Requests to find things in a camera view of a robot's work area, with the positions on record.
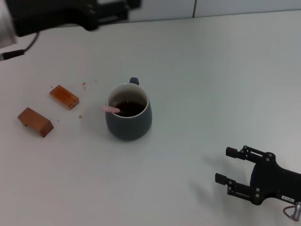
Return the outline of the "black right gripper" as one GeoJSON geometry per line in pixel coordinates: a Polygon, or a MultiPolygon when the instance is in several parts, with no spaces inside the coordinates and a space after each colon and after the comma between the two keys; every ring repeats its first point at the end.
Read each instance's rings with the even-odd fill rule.
{"type": "Polygon", "coordinates": [[[228,177],[215,174],[215,182],[227,186],[227,194],[260,205],[268,198],[276,198],[291,204],[301,201],[301,175],[281,168],[272,153],[243,146],[241,150],[226,148],[226,156],[255,163],[250,186],[228,177]]]}

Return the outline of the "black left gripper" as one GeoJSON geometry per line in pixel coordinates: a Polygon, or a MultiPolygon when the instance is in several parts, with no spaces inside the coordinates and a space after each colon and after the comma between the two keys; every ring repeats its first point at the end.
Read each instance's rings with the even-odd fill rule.
{"type": "Polygon", "coordinates": [[[127,8],[96,10],[95,0],[14,0],[13,23],[18,37],[75,24],[87,31],[128,19],[127,8]]]}

